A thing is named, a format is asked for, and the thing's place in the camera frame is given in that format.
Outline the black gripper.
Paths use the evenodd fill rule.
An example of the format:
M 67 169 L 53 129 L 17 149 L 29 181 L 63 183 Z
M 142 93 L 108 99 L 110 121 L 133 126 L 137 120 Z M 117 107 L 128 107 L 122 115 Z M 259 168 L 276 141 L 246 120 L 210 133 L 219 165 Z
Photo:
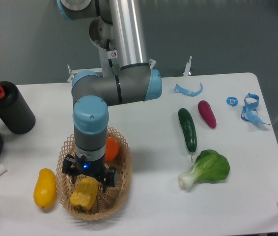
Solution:
M 62 163 L 62 173 L 71 177 L 71 183 L 75 184 L 79 175 L 95 178 L 101 183 L 103 192 L 108 188 L 114 188 L 117 184 L 117 168 L 105 168 L 105 156 L 97 160 L 90 161 L 86 156 L 75 157 L 67 154 Z

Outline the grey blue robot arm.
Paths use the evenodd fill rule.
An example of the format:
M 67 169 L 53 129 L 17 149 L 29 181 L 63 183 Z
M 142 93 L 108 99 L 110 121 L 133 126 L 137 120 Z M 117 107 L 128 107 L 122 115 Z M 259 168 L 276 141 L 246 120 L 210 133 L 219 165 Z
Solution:
M 75 154 L 65 157 L 62 171 L 75 182 L 95 178 L 115 187 L 115 167 L 105 167 L 108 107 L 159 98 L 162 80 L 150 67 L 137 0 L 59 0 L 70 20 L 91 18 L 89 35 L 102 54 L 102 74 L 77 73 L 72 81 Z

